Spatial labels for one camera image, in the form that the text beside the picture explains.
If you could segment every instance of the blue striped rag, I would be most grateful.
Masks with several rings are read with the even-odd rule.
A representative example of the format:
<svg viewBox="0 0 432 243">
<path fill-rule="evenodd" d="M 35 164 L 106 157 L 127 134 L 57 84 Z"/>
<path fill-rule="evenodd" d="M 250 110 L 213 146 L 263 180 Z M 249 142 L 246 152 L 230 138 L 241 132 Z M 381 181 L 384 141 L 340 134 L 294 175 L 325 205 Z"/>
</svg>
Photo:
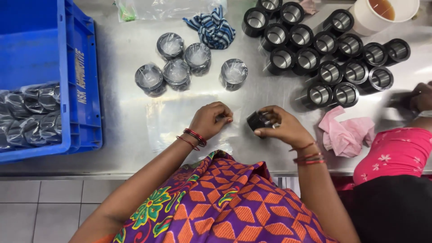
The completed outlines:
<svg viewBox="0 0 432 243">
<path fill-rule="evenodd" d="M 222 5 L 215 8 L 211 14 L 202 13 L 192 19 L 183 20 L 198 31 L 200 40 L 211 49 L 227 49 L 235 37 L 235 29 L 231 28 L 223 17 Z"/>
</svg>

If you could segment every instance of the worker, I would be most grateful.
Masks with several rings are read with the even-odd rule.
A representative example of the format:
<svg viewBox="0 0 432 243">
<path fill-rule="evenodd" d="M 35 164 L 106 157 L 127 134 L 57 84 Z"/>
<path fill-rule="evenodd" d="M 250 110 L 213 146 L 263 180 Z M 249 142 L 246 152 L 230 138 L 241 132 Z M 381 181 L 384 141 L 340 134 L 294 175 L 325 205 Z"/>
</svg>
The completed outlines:
<svg viewBox="0 0 432 243">
<path fill-rule="evenodd" d="M 420 84 L 414 92 L 421 94 L 412 99 L 413 107 L 432 110 L 432 86 Z M 312 135 L 278 106 L 260 111 L 280 126 L 259 128 L 255 135 L 280 139 L 297 153 L 301 199 L 273 183 L 264 161 L 239 163 L 217 150 L 181 166 L 193 149 L 233 121 L 229 107 L 214 102 L 200 108 L 176 141 L 112 192 L 70 243 L 402 242 L 408 235 L 409 242 L 425 242 L 431 224 L 422 223 L 432 217 L 422 215 L 421 207 L 429 207 L 432 193 L 426 193 L 429 181 L 419 177 L 432 149 L 432 118 L 419 117 L 406 128 L 377 134 L 354 172 L 359 203 L 355 213 L 350 211 L 352 220 Z M 224 118 L 216 121 L 221 114 Z M 427 200 L 404 204 L 392 185 L 403 187 L 413 199 Z"/>
</svg>

